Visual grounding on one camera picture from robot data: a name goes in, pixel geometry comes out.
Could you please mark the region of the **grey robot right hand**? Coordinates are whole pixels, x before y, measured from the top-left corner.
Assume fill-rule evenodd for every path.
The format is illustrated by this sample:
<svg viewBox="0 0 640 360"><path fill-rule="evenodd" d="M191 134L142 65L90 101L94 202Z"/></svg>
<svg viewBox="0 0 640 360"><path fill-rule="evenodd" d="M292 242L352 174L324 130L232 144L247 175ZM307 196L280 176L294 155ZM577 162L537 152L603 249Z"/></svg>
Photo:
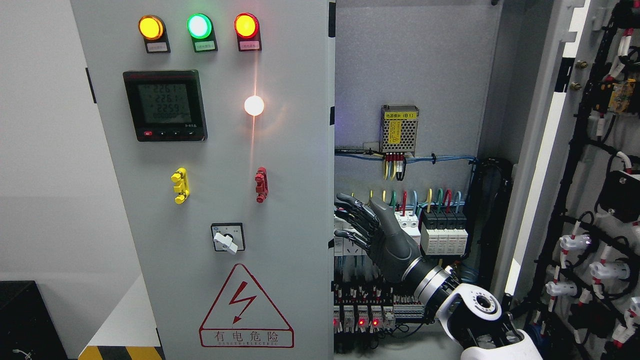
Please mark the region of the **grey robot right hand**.
<svg viewBox="0 0 640 360"><path fill-rule="evenodd" d="M334 234L363 249L390 283L400 283L410 265L420 257L416 242L401 228L390 205L373 198L369 204L338 193L334 214L355 231L335 230Z"/></svg>

